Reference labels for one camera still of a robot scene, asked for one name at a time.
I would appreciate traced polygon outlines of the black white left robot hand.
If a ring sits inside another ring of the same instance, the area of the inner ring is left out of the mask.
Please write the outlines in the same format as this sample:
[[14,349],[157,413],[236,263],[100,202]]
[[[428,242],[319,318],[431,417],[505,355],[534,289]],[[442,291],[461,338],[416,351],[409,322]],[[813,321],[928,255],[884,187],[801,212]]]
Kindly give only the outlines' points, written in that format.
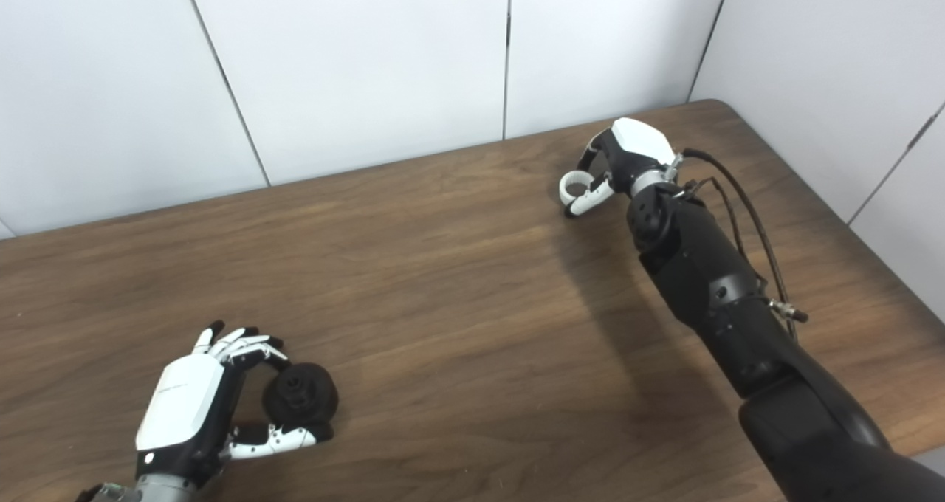
[[[224,334],[221,320],[200,333],[189,354],[163,368],[135,438],[136,478],[176,476],[202,488],[230,461],[269,457],[322,444],[340,392],[326,368],[295,363],[283,340],[256,327]],[[275,371],[264,388],[264,422],[234,424],[247,374]]]

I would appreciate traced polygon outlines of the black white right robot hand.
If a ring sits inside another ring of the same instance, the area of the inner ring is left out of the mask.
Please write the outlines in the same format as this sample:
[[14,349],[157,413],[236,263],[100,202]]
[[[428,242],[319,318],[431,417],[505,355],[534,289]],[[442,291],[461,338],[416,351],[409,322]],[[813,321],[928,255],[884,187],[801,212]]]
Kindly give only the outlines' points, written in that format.
[[587,142],[577,168],[558,182],[564,216],[584,215],[614,195],[633,199],[649,186],[674,183],[681,161],[664,133],[620,117]]

